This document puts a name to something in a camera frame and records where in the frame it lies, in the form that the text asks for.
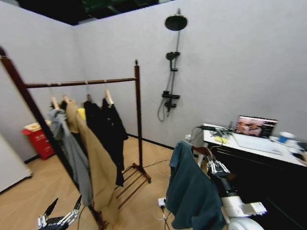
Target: gray jacket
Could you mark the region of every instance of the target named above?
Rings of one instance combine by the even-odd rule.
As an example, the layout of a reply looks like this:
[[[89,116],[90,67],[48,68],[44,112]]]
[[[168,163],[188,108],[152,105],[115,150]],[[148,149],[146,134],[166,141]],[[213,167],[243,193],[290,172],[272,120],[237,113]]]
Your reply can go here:
[[[54,138],[63,143],[65,156],[72,167],[73,179],[79,184],[83,204],[89,206],[92,204],[93,193],[88,159],[68,129],[64,110],[54,109],[48,115],[52,121],[50,129]]]

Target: ceiling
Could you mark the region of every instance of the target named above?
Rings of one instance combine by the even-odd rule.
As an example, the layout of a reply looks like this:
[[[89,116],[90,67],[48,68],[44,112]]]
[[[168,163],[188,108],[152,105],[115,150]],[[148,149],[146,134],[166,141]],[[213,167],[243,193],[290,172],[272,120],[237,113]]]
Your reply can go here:
[[[2,0],[70,24],[101,19],[171,0]]]

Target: red box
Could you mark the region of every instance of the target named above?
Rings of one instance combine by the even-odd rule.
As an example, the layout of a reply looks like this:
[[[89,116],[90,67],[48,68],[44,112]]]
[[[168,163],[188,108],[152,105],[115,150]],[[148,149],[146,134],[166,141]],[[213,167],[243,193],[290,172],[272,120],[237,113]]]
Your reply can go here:
[[[32,132],[30,130],[24,129],[22,133],[29,137],[33,147],[43,160],[47,160],[48,157],[54,154],[54,150],[50,145],[49,140],[45,136],[43,130],[40,129],[38,131]]]

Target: wooden clothing rack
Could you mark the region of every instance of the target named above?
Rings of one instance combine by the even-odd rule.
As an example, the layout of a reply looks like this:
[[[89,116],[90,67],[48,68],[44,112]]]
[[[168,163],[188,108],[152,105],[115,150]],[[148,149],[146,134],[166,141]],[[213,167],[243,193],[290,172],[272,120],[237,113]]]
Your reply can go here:
[[[45,120],[39,111],[36,103],[34,102],[31,94],[29,93],[28,89],[30,88],[47,88],[47,87],[65,87],[65,86],[75,86],[75,85],[92,85],[92,84],[105,84],[105,83],[118,83],[118,82],[125,82],[125,81],[134,81],[135,82],[135,91],[136,91],[136,108],[137,108],[137,120],[138,120],[138,143],[139,143],[139,165],[133,163],[131,167],[129,167],[124,173],[126,173],[131,168],[134,168],[135,171],[132,173],[135,174],[136,172],[141,173],[137,179],[135,179],[131,184],[129,184],[119,195],[117,198],[121,196],[133,183],[135,183],[141,177],[145,178],[142,183],[130,194],[128,197],[119,205],[118,208],[121,208],[128,199],[136,193],[136,191],[141,188],[141,186],[146,183],[151,182],[151,177],[145,172],[143,168],[143,158],[142,158],[142,116],[141,116],[141,89],[140,89],[140,67],[138,65],[138,61],[135,60],[134,66],[134,78],[123,78],[123,79],[109,79],[109,80],[82,80],[82,81],[65,81],[65,82],[56,82],[56,83],[24,83],[20,74],[18,73],[17,69],[15,68],[13,62],[10,58],[6,55],[5,50],[0,46],[0,60],[6,69],[7,73],[9,74],[11,80],[17,87],[19,93],[23,97],[24,101],[26,102],[27,106],[31,110],[33,116],[41,125],[47,139],[49,140],[51,146],[53,147],[55,153],[59,157],[61,163],[65,167],[66,171],[68,172],[71,180],[73,181],[73,176],[71,174],[71,166],[69,165],[61,147],[59,146],[58,142],[53,138],[53,134],[49,129],[48,125],[45,123]],[[99,212],[94,210],[93,206],[89,207],[90,211],[92,212],[93,217],[95,218],[99,229],[103,229],[105,223],[103,222],[103,218]]]

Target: white door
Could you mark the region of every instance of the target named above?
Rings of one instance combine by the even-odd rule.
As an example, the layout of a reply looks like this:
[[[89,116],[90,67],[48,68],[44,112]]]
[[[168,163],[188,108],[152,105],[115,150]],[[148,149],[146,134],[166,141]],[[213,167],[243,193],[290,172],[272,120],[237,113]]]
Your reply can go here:
[[[0,134],[0,192],[32,174]]]

